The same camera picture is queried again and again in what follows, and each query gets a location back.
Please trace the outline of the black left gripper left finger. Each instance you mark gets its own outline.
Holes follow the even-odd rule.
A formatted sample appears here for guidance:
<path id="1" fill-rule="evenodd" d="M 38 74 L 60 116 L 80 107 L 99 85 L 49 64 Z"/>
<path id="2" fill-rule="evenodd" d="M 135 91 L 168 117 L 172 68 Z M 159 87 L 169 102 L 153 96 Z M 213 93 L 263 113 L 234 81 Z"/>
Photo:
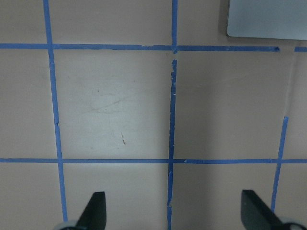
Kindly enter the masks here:
<path id="1" fill-rule="evenodd" d="M 94 192 L 78 219 L 77 230 L 104 230 L 106 228 L 105 192 Z"/>

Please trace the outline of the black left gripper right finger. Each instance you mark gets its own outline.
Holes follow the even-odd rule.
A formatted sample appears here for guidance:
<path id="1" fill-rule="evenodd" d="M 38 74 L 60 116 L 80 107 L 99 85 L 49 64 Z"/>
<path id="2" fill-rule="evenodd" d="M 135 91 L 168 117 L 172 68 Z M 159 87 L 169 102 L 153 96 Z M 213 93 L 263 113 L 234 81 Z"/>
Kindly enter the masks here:
<path id="1" fill-rule="evenodd" d="M 241 222 L 246 230 L 282 230 L 283 223 L 253 190 L 241 192 Z"/>

